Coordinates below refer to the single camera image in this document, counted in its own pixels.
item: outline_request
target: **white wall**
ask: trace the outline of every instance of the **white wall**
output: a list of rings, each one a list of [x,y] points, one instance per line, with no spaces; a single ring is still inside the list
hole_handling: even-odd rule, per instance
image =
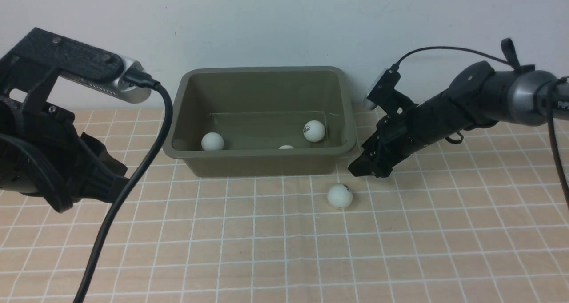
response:
[[[567,13],[569,0],[0,0],[0,53],[38,26],[140,60],[172,95],[195,68],[332,65],[360,101],[383,68],[436,44],[500,55],[500,40],[510,36],[523,63],[569,74]],[[399,90],[428,99],[476,60],[414,56],[401,67]],[[128,106],[65,80],[50,100]]]

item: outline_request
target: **bin rim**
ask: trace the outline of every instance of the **bin rim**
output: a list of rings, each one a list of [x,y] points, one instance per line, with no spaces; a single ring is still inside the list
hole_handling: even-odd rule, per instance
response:
[[[295,148],[295,149],[240,149],[240,150],[221,150],[221,151],[179,151],[173,147],[173,133],[176,129],[181,102],[185,94],[185,87],[189,79],[195,74],[202,73],[223,73],[223,72],[310,72],[310,71],[329,71],[334,72],[340,83],[340,94],[342,98],[342,109],[344,110],[344,128],[346,142],[339,147],[320,147],[320,148]],[[334,66],[278,66],[278,67],[245,67],[245,68],[198,68],[184,74],[178,87],[176,98],[173,104],[173,121],[163,150],[172,159],[208,159],[235,158],[235,157],[286,157],[286,156],[340,156],[350,152],[356,145],[356,127],[352,112],[352,102],[349,96],[348,83],[344,72]]]

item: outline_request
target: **cable connector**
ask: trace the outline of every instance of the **cable connector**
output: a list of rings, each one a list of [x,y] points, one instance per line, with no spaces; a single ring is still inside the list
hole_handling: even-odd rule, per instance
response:
[[[125,82],[131,83],[138,87],[151,88],[153,90],[156,90],[156,86],[160,84],[160,82],[154,80],[150,74],[141,70],[137,70],[135,68],[128,69],[122,78]]]

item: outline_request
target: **strap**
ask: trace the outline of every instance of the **strap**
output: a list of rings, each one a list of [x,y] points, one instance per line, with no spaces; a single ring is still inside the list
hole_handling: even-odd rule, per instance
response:
[[[445,137],[445,140],[447,140],[447,142],[449,142],[450,144],[462,143],[462,141],[464,141],[464,135],[462,135],[461,131],[458,131],[457,134],[459,135],[459,137],[461,137],[460,139],[455,140],[455,139],[451,139],[451,137],[447,136],[447,137]]]

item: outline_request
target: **white ping pong ball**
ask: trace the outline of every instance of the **white ping pong ball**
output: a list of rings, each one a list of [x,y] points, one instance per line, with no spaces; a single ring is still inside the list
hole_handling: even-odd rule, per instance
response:
[[[335,184],[328,190],[328,203],[338,209],[348,207],[353,200],[352,191],[345,184]]]
[[[305,138],[312,143],[316,143],[324,138],[326,128],[324,125],[316,120],[309,121],[302,130]]]
[[[219,151],[223,149],[223,138],[219,133],[210,132],[201,139],[201,148],[204,151]]]

